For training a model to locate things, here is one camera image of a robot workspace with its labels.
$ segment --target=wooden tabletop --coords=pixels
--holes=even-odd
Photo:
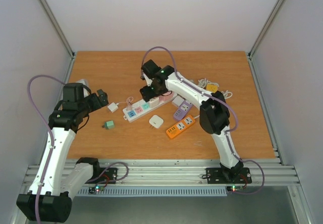
[[[229,90],[233,96],[227,103],[237,113],[238,129],[232,133],[236,150],[242,158],[274,158],[262,110],[250,72],[245,52],[242,51],[175,51],[178,71],[187,79],[207,78],[217,82],[219,90]],[[109,103],[134,97],[141,100],[139,89],[145,85],[140,79],[143,51],[80,51],[70,77],[70,82],[87,79],[92,92],[102,89]],[[160,67],[172,65],[164,51],[151,52]],[[69,150],[68,158],[97,157],[110,159],[218,159],[219,153],[213,139],[197,122],[190,129],[170,140],[166,129],[176,123],[177,110],[171,103],[129,123],[119,109],[111,113],[106,107],[90,114],[86,127],[80,130]],[[192,108],[190,115],[199,114]],[[158,115],[164,120],[159,128],[151,128],[149,119]],[[102,128],[104,122],[113,120],[115,128]],[[230,117],[230,126],[235,121]]]

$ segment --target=orange power strip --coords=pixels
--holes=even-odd
[[[192,126],[195,123],[195,119],[193,116],[189,115],[183,118],[181,121],[177,122],[172,127],[168,128],[166,130],[166,134],[173,139],[174,137],[177,137],[179,134],[184,132],[187,128]]]

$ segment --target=gray floor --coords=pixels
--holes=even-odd
[[[287,187],[264,188],[251,196],[228,197],[76,197],[72,223],[229,224],[298,223]]]

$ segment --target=yellow object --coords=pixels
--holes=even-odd
[[[206,90],[211,91],[212,93],[217,92],[218,87],[216,85],[213,84],[207,84],[206,85]]]
[[[192,126],[195,123],[195,119],[193,116],[189,115],[183,118],[181,121],[177,122],[172,127],[166,130],[166,134],[173,139],[174,137],[178,136],[182,132],[184,132],[187,128]]]

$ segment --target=gray wall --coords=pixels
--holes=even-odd
[[[287,164],[323,223],[323,0],[287,0],[254,56]]]
[[[74,51],[248,51],[277,0],[47,1]]]
[[[63,78],[69,56],[37,0],[0,0],[0,223],[9,223],[27,166],[43,151],[45,127],[26,93],[36,74]],[[61,86],[47,79],[32,95],[47,118]]]

